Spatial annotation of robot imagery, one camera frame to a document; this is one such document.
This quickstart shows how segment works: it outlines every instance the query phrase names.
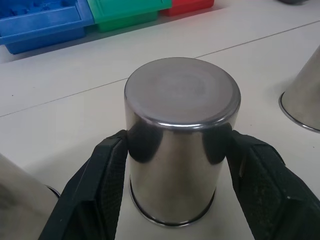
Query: table surface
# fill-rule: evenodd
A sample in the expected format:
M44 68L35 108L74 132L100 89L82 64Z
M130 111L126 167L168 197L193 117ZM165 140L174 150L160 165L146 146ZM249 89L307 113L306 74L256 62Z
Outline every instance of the table surface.
M126 128L123 91L130 74L155 59L196 57L223 68L239 85L242 102L235 129L273 145L320 198L320 135L290 121L278 105L281 93L320 44L320 1L300 6L272 0L228 4L81 45L3 60L0 153L61 192L94 146ZM253 239L227 164L208 214L178 229L142 217L131 201L128 180L127 170L116 239Z

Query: metal cup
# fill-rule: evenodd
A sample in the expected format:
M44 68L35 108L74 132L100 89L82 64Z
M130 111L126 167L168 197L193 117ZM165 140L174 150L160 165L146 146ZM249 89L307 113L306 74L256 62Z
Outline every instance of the metal cup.
M0 154L0 239L38 239L57 196Z
M173 57L136 70L124 89L131 196L145 217L184 226L210 208L241 94L221 68Z
M296 124L320 132L320 46L280 96L279 105Z

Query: stainless steel cup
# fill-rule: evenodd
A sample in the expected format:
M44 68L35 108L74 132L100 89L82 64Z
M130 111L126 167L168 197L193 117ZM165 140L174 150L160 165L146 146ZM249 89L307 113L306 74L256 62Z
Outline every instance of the stainless steel cup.
M198 220L214 198L238 85L211 63L173 57L136 70L124 99L134 203L161 225Z
M296 124L320 133L320 46L280 96L279 104Z
M57 194L0 154L0 239L38 239Z

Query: blue plastic tray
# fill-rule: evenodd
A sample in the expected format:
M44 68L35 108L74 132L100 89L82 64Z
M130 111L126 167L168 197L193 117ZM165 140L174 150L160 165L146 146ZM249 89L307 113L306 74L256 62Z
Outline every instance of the blue plastic tray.
M87 0L0 0L0 45L18 54L85 36Z

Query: plastic bin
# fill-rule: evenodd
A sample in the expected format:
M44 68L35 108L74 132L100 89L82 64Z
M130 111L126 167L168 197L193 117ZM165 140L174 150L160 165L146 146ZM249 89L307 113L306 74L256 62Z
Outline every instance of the plastic bin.
M94 22L101 32L154 21L171 0L88 0Z
M82 38L93 24L86 0L0 0L0 45L12 54Z
M215 0L172 0L172 8L162 10L161 13L172 17L201 9L212 8Z

